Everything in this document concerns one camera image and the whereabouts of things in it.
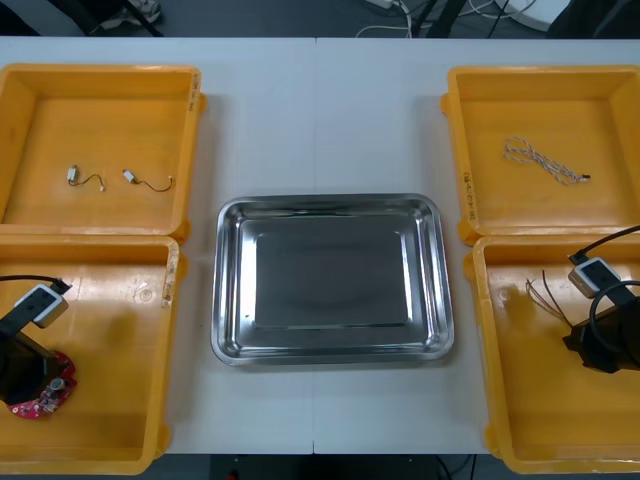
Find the tray rim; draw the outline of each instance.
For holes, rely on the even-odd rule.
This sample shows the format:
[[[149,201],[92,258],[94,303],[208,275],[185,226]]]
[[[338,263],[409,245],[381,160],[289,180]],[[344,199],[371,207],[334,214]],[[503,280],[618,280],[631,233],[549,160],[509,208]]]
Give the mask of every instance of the tray rim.
[[[334,202],[347,201],[353,198],[360,198],[368,201],[382,200],[417,200],[427,205],[433,218],[433,234],[436,241],[436,249],[440,253],[440,261],[438,262],[440,271],[440,283],[442,285],[442,305],[445,310],[445,321],[447,325],[447,341],[440,350],[433,353],[384,353],[384,354],[339,354],[339,355],[322,355],[322,356],[282,356],[273,355],[268,357],[248,357],[236,358],[229,356],[219,344],[221,330],[218,325],[216,312],[218,310],[218,278],[220,276],[221,258],[224,253],[224,243],[220,241],[221,235],[224,234],[224,219],[227,212],[235,205],[244,202],[264,201],[266,199],[283,202],[292,199],[304,201],[323,201],[330,200]],[[255,366],[255,365],[318,365],[318,364],[336,364],[336,363],[377,363],[377,362],[401,362],[401,361],[433,361],[445,356],[452,348],[455,339],[455,328],[453,322],[453,308],[451,304],[451,289],[449,284],[449,275],[447,271],[447,262],[445,255],[444,239],[442,236],[442,222],[440,219],[440,211],[436,204],[421,194],[414,193],[366,193],[366,194],[302,194],[302,195],[264,195],[264,196],[244,196],[238,197],[226,202],[218,214],[216,229],[216,254],[214,262],[214,278],[213,278],[213,304],[211,309],[211,347],[223,363],[230,366]]]

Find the label on tray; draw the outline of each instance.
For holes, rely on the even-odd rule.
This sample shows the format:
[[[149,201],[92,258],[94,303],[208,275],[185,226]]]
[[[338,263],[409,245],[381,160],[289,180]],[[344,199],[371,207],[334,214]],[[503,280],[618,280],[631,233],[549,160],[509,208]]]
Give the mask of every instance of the label on tray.
[[[469,220],[475,220],[476,219],[476,196],[473,193],[473,181],[471,180],[471,174],[469,172],[464,172],[462,174],[462,181],[464,182],[467,214],[468,214]]]

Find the black stand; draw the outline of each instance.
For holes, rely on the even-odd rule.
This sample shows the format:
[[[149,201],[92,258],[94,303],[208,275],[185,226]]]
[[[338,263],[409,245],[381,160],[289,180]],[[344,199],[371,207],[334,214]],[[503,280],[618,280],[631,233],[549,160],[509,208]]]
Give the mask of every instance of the black stand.
[[[431,25],[431,27],[429,27],[426,37],[448,38],[451,34],[451,27],[458,18],[458,15],[460,15],[460,12],[466,3],[467,0],[447,0],[442,8],[440,17],[433,23],[433,25]],[[436,0],[427,2],[420,12],[420,15],[418,15],[418,18],[411,27],[411,34],[414,38],[418,38],[420,36],[420,29],[427,20],[427,17],[431,13],[431,10],[433,10],[435,4]]]

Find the wire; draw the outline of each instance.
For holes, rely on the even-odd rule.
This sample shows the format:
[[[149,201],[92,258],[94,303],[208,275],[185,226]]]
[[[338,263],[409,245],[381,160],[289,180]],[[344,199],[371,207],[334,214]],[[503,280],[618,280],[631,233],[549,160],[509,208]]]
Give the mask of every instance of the wire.
[[[622,348],[604,339],[596,323],[596,310],[598,308],[598,304],[602,301],[607,293],[609,293],[614,288],[626,286],[640,287],[640,280],[624,280],[622,282],[614,283],[606,288],[603,288],[596,294],[593,302],[591,302],[591,308],[589,308],[589,325],[591,326],[591,332],[593,333],[593,336],[596,337],[596,340],[598,340],[598,342],[606,347],[607,350],[610,350],[612,352],[621,352]]]
[[[502,14],[504,13],[505,8],[507,8],[507,5],[509,5],[509,2],[510,2],[510,0],[507,0],[502,5],[502,8],[500,9],[500,13],[498,13],[498,16],[496,17],[496,21],[493,22],[493,25],[491,26],[491,30],[489,30],[489,35],[487,35],[487,38],[491,38],[491,35],[493,35],[493,32],[495,31],[496,27],[498,26],[498,22],[502,18]]]
[[[527,10],[529,10],[534,3],[536,3],[538,0],[531,0],[531,3],[529,3],[528,5],[526,5],[525,7],[521,8],[520,10],[516,10],[515,12],[511,12],[508,13],[507,15],[502,15],[500,16],[500,18],[512,18],[515,17],[516,15],[520,15],[523,12],[526,12]],[[460,15],[468,15],[470,13],[477,13],[478,15],[485,17],[485,18],[493,18],[496,19],[498,18],[498,15],[491,15],[489,13],[483,13],[480,11],[481,8],[484,7],[488,7],[489,5],[491,5],[493,3],[493,0],[491,2],[486,2],[483,3],[482,5],[478,5],[477,7],[473,4],[472,0],[467,0],[467,2],[469,3],[469,7],[471,8],[471,10],[461,13]]]
[[[640,231],[640,225],[636,225],[635,227],[625,228],[624,230],[620,230],[619,232],[612,233],[611,235],[607,235],[606,237],[602,237],[600,240],[597,240],[597,241],[593,242],[592,244],[587,245],[584,248],[581,248],[580,250],[578,250],[572,256],[573,257],[582,257],[588,251],[593,250],[596,247],[599,247],[603,243],[610,242],[611,240],[615,240],[616,238],[620,238],[620,237],[623,237],[623,236],[628,235],[630,233],[634,233],[634,232],[638,232],[638,231]]]
[[[553,175],[553,178],[566,187],[586,182],[591,178],[590,175],[577,174],[569,167],[538,152],[533,148],[533,145],[521,137],[507,138],[504,141],[504,151],[502,152],[502,156],[508,160],[513,160],[514,162],[522,164],[537,163],[544,168],[546,172]]]
[[[393,2],[393,5],[395,7],[398,7],[399,9],[401,9],[405,16],[406,16],[406,20],[407,20],[407,26],[406,27],[400,27],[400,26],[387,26],[387,25],[370,25],[368,27],[364,27],[362,29],[360,29],[360,31],[358,33],[356,33],[355,38],[359,38],[360,35],[362,35],[364,32],[368,31],[368,30],[375,30],[375,29],[380,29],[380,30],[406,30],[407,34],[405,35],[404,38],[413,38],[413,34],[412,34],[412,22],[413,22],[413,18],[411,17],[411,10],[409,10],[407,8],[407,6],[405,5],[405,3],[402,0],[398,0]],[[431,26],[431,24],[424,24],[420,26],[420,29],[423,28],[429,28]]]
[[[147,187],[149,187],[151,190],[153,190],[154,192],[158,192],[158,193],[162,193],[162,192],[166,192],[167,190],[169,190],[171,187],[173,187],[173,177],[169,176],[169,186],[167,188],[155,188],[153,187],[149,182],[146,182],[144,180],[136,180],[136,185],[140,185],[140,184],[145,184]]]
[[[473,462],[471,462],[471,474],[469,474],[469,480],[473,480],[473,474],[476,473],[476,460],[478,455],[473,456]]]
[[[400,8],[404,14],[407,16],[407,36],[406,38],[413,38],[413,34],[411,33],[411,23],[413,22],[413,18],[411,17],[411,12],[409,11],[409,9],[407,8],[407,6],[404,4],[404,2],[402,0],[397,0],[395,2],[393,2],[395,6],[397,6],[398,8]]]
[[[71,186],[71,187],[79,187],[80,185],[84,185],[85,183],[87,183],[93,177],[96,177],[98,179],[98,181],[100,182],[100,191],[104,192],[104,183],[102,182],[102,177],[100,175],[98,175],[97,173],[94,173],[93,175],[89,175],[87,178],[85,178],[81,182],[72,182],[71,180],[68,180],[67,182],[69,183],[69,186]]]
[[[431,26],[431,24],[424,24],[422,26],[422,28],[429,28]],[[381,30],[407,30],[407,27],[392,27],[389,25],[370,25],[368,27],[364,27],[362,29],[360,29],[360,31],[358,33],[356,33],[356,36],[354,38],[360,38],[360,35],[362,35],[364,32],[366,32],[367,30],[374,30],[374,29],[381,29]]]
[[[479,10],[481,8],[488,7],[489,5],[491,5],[493,3],[493,0],[489,0],[488,2],[485,2],[482,5],[478,5],[477,7],[473,6],[473,3],[471,3],[471,0],[467,0],[467,2],[469,2],[469,6],[471,8],[469,10],[467,10],[466,12],[460,12],[460,15],[458,15],[459,17],[464,17],[465,15],[470,15],[472,13],[477,13],[478,15],[485,16],[486,13],[482,13]]]
[[[535,289],[535,287],[533,286],[533,282],[528,278],[526,279],[525,286],[526,286],[525,288],[527,290],[527,293],[529,294],[529,297],[531,298],[533,303],[538,305],[549,315],[552,315],[559,320],[568,322],[568,320],[562,317],[562,314],[559,311],[557,311],[551,305],[549,305],[549,303],[544,299],[544,297],[540,295],[540,293]]]
[[[420,10],[424,5],[426,5],[427,3],[429,3],[431,0],[424,0],[424,2],[419,3],[418,5],[416,5],[415,7],[411,8],[409,10],[409,13],[415,13],[418,10]],[[398,18],[398,17],[404,17],[405,13],[393,13],[393,14],[383,14],[381,13],[383,10],[379,7],[374,7],[373,5],[371,5],[367,0],[362,0],[362,4],[363,6],[369,10],[372,13],[375,13],[376,15],[379,15],[381,17],[385,17],[385,18]]]
[[[558,305],[558,302],[556,302],[556,299],[553,297],[553,294],[551,293],[551,290],[549,289],[549,285],[547,285],[547,274],[544,271],[544,269],[542,269],[542,283],[544,284],[545,290],[549,294],[549,298],[551,298],[551,301],[553,302],[553,304],[558,309],[558,312],[560,312],[560,316],[561,316],[562,320],[564,320],[565,323],[567,325],[569,325],[569,328],[573,328],[573,325],[571,325],[571,322],[569,321],[567,316],[564,314],[564,311],[562,311],[562,309],[560,308],[560,305]]]
[[[460,473],[462,470],[464,470],[464,467],[467,466],[467,464],[469,463],[469,460],[471,460],[471,457],[472,457],[471,454],[467,455],[467,457],[464,459],[464,462],[462,462],[462,464],[458,468],[451,471],[451,476],[454,477],[458,473]]]
[[[58,286],[68,286],[61,278],[47,277],[45,275],[0,275],[0,282],[10,282],[13,280],[38,280],[39,282],[55,283]]]
[[[444,460],[440,458],[440,455],[436,455],[436,460],[440,464],[440,467],[442,468],[442,470],[444,470],[444,473],[447,476],[447,480],[453,480],[453,477],[451,476],[451,473],[449,472],[447,465],[444,463]]]

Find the thin wire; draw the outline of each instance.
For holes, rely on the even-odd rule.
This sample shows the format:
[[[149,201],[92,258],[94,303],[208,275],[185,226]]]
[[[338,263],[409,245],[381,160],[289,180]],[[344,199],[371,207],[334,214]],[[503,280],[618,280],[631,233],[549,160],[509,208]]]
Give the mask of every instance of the thin wire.
[[[154,192],[158,192],[158,193],[162,193],[162,192],[166,192],[167,190],[169,190],[171,187],[173,187],[173,177],[169,176],[169,186],[167,188],[154,188],[149,182],[146,182],[144,180],[136,180],[136,184],[140,185],[140,184],[145,184],[147,187],[149,187],[151,190],[153,190]]]
[[[460,12],[460,15],[458,15],[459,17],[464,17],[465,15],[470,15],[472,13],[477,13],[479,15],[486,15],[485,13],[479,12],[478,10],[480,10],[481,8],[484,7],[488,7],[489,5],[491,5],[493,3],[493,0],[489,0],[486,3],[483,3],[482,5],[478,5],[477,7],[474,7],[473,4],[471,3],[471,0],[467,0],[469,2],[469,6],[471,7],[470,10],[467,10],[466,12]]]
[[[502,8],[500,9],[500,13],[498,13],[498,16],[496,17],[496,21],[493,22],[493,25],[491,26],[491,30],[489,30],[489,34],[487,35],[487,38],[491,38],[491,35],[493,35],[493,32],[495,31],[496,27],[498,26],[498,22],[500,22],[500,20],[502,19],[502,14],[504,13],[505,9],[507,8],[507,5],[509,5],[509,1],[510,0],[507,0],[502,5]]]
[[[418,5],[416,5],[415,7],[413,7],[412,9],[409,10],[409,13],[415,13],[416,11],[420,10],[424,5],[426,5],[427,3],[429,3],[431,0],[424,0],[424,2],[420,2]],[[363,6],[366,8],[366,10],[369,10],[372,13],[375,13],[376,15],[380,16],[380,17],[385,17],[385,18],[398,18],[398,17],[404,17],[405,13],[394,13],[392,15],[384,15],[381,13],[382,9],[379,7],[374,7],[371,5],[372,8],[369,8],[371,4],[366,1],[363,0]]]
[[[551,290],[549,289],[549,285],[547,285],[547,274],[544,271],[544,269],[542,269],[542,283],[544,284],[545,290],[549,294],[549,298],[551,298],[551,301],[553,302],[553,304],[558,309],[558,312],[560,312],[560,316],[561,316],[562,320],[564,320],[564,322],[567,325],[569,325],[569,328],[573,328],[573,325],[571,325],[571,322],[569,321],[567,316],[564,314],[564,311],[562,310],[562,308],[560,308],[560,305],[558,305],[558,302],[556,302],[556,299],[553,297],[553,294],[551,293]]]
[[[512,145],[515,142],[521,142],[526,148],[520,148]],[[504,152],[502,155],[504,158],[518,163],[537,163],[553,175],[553,178],[565,186],[572,186],[579,182],[586,182],[591,178],[589,175],[578,175],[563,164],[543,155],[533,148],[533,146],[524,138],[507,138],[504,142]]]
[[[411,17],[411,12],[404,4],[402,0],[397,0],[393,2],[397,7],[399,7],[404,14],[407,16],[407,36],[405,38],[413,38],[413,34],[411,33],[411,23],[413,22],[413,18]]]
[[[444,460],[442,460],[442,458],[440,458],[440,455],[436,455],[436,460],[440,464],[440,467],[442,467],[442,469],[444,470],[444,473],[447,476],[447,480],[453,480],[453,477],[451,476],[451,473],[449,473],[449,469],[445,465]]]
[[[469,475],[469,480],[473,480],[473,474],[476,473],[476,460],[478,459],[478,455],[473,456],[473,462],[471,463],[471,474]]]
[[[59,287],[65,288],[68,290],[69,285],[64,283],[61,278],[56,277],[47,277],[45,275],[0,275],[0,282],[10,282],[14,280],[37,280],[39,282],[51,282]]]
[[[526,12],[527,10],[529,10],[531,8],[531,6],[536,3],[538,0],[531,0],[531,3],[529,3],[528,5],[526,5],[524,8],[521,8],[520,10],[517,10],[515,12],[511,12],[507,15],[501,15],[500,18],[512,18],[515,17],[516,15],[520,15],[523,12]],[[491,15],[489,13],[483,13],[480,11],[481,8],[487,7],[489,5],[491,5],[493,3],[493,0],[491,2],[487,2],[487,3],[483,3],[482,5],[478,5],[477,7],[473,4],[472,0],[467,0],[467,2],[469,3],[469,7],[471,8],[471,10],[461,13],[460,15],[468,15],[470,13],[477,13],[478,15],[485,17],[485,18],[493,18],[496,19],[498,18],[498,15]]]
[[[100,175],[98,175],[97,173],[94,173],[93,175],[89,175],[87,178],[85,178],[83,181],[81,182],[72,182],[71,180],[68,180],[67,183],[71,186],[71,187],[79,187],[80,185],[84,185],[85,183],[87,183],[89,180],[91,180],[93,177],[96,177],[98,179],[98,181],[100,182],[100,191],[104,191],[104,183],[102,182],[102,177]]]
[[[424,24],[422,25],[422,28],[429,28],[431,26],[431,24]],[[407,27],[392,27],[389,25],[370,25],[368,27],[364,27],[362,29],[360,29],[360,31],[358,33],[356,33],[356,36],[354,38],[360,38],[360,35],[362,35],[364,32],[366,32],[367,30],[374,30],[374,29],[381,29],[381,30],[407,30]]]
[[[533,301],[533,303],[538,305],[549,315],[553,315],[557,319],[562,320],[560,312],[556,311],[551,305],[549,305],[549,303],[547,303],[547,301],[540,294],[540,292],[538,292],[536,288],[533,286],[533,282],[528,278],[525,281],[525,286],[526,286],[525,288],[526,288],[527,294],[529,295],[529,297],[531,297],[531,300]]]

